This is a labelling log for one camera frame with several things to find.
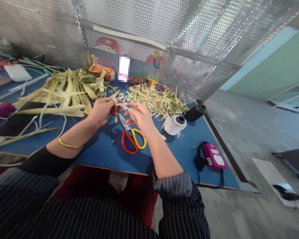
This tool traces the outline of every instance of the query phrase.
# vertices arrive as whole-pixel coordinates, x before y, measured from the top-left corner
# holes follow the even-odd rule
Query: wrist
[[[157,142],[163,140],[162,137],[158,134],[156,130],[152,131],[150,134],[146,136],[146,140],[149,144],[152,142]]]
[[[101,127],[98,122],[90,119],[89,117],[81,121],[81,123],[82,125],[84,125],[84,127],[86,127],[87,130],[94,131],[94,132],[96,132]]]

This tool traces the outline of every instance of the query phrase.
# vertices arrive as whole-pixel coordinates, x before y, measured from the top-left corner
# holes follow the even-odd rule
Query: scissor handle
[[[125,139],[125,136],[127,136],[129,138],[129,140],[132,142],[132,144],[135,146],[135,151],[130,151],[128,150],[127,147],[125,147],[125,143],[124,143],[124,139]],[[122,146],[123,146],[123,149],[128,152],[129,154],[136,154],[138,152],[138,147],[136,145],[136,143],[133,141],[133,139],[131,138],[131,136],[129,136],[129,134],[127,133],[127,131],[123,131],[123,134],[122,134]]]
[[[131,129],[131,131],[132,131],[132,135],[133,135],[133,138],[134,138],[134,141],[135,141],[137,147],[138,147],[139,149],[144,149],[144,148],[146,147],[147,141],[146,141],[146,139],[143,137],[143,135],[141,134],[141,132],[140,132],[138,129]],[[136,131],[137,133],[139,133],[140,136],[142,136],[143,141],[144,141],[144,145],[143,145],[142,147],[141,147],[141,146],[139,145],[139,143],[137,142],[137,139],[136,139],[136,136],[135,136],[135,132],[134,132],[134,131]]]

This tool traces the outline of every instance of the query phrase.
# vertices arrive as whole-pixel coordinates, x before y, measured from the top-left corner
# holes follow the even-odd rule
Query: perforated metal screen
[[[91,53],[117,68],[118,54],[127,54],[132,74],[206,100],[298,13],[299,0],[0,0],[0,36],[68,67],[86,65]],[[154,47],[97,32],[85,21],[167,48],[154,65]]]

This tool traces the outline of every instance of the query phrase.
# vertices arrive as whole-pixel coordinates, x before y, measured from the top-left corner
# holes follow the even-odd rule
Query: scissor blade
[[[121,124],[123,125],[124,129],[126,129],[126,130],[131,129],[131,127],[129,127],[129,125],[125,123],[125,121],[126,121],[125,118],[121,114],[118,114],[118,115],[119,115]]]

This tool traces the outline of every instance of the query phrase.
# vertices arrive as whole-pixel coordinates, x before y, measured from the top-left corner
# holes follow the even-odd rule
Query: hand
[[[116,98],[116,100],[117,103],[123,103],[120,98]],[[117,112],[122,112],[121,107],[117,108]],[[92,111],[86,120],[96,128],[100,128],[106,124],[107,116],[109,115],[118,116],[115,113],[115,101],[111,97],[100,98],[95,101]]]
[[[142,135],[146,139],[150,138],[152,135],[158,135],[158,133],[156,132],[156,127],[152,120],[151,113],[147,108],[145,108],[145,106],[143,106],[140,103],[129,103],[128,106],[137,108],[137,109],[130,108],[130,111],[132,115],[135,116],[137,125],[139,126]],[[126,111],[124,115],[125,116],[130,115],[130,112]],[[134,124],[134,121],[131,117],[129,117],[126,120],[126,123],[131,125]]]

